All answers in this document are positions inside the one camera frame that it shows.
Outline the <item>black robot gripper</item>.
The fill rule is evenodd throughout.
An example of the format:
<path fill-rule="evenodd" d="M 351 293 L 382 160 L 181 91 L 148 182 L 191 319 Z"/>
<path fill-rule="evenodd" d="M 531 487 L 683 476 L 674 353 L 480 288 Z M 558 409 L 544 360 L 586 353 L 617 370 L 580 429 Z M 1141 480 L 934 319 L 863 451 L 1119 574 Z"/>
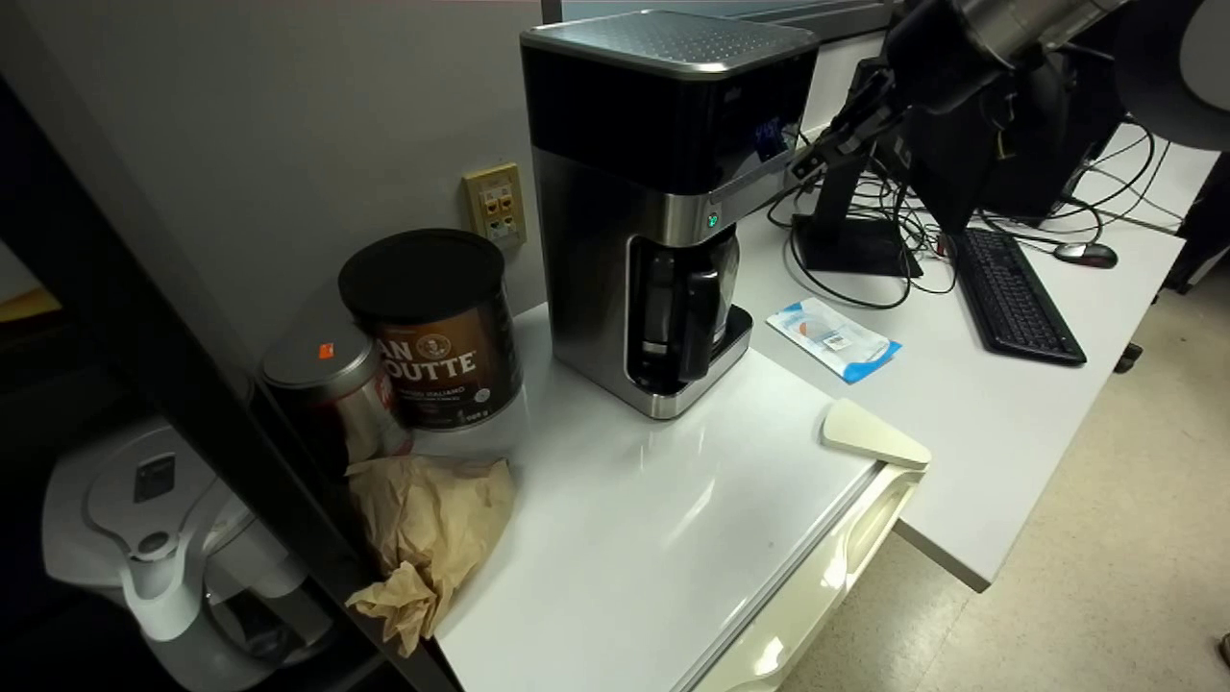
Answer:
<path fill-rule="evenodd" d="M 900 114 L 947 114 L 999 80 L 1006 66 L 973 38 L 950 0 L 920 0 L 886 38 L 876 96 L 870 107 L 842 107 L 829 125 L 794 160 L 795 182 L 859 155 Z"/>

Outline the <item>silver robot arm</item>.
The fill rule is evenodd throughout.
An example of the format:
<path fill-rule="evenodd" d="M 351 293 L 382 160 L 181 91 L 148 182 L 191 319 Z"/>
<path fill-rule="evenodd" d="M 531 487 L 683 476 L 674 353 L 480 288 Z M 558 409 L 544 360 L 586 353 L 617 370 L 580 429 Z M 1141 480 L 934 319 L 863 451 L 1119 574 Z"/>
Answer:
<path fill-rule="evenodd" d="M 794 160 L 795 182 L 859 155 L 909 111 L 952 111 L 1010 73 L 1037 47 L 1057 41 L 1125 0 L 920 0 L 886 38 L 881 66 L 842 104 L 829 125 Z"/>

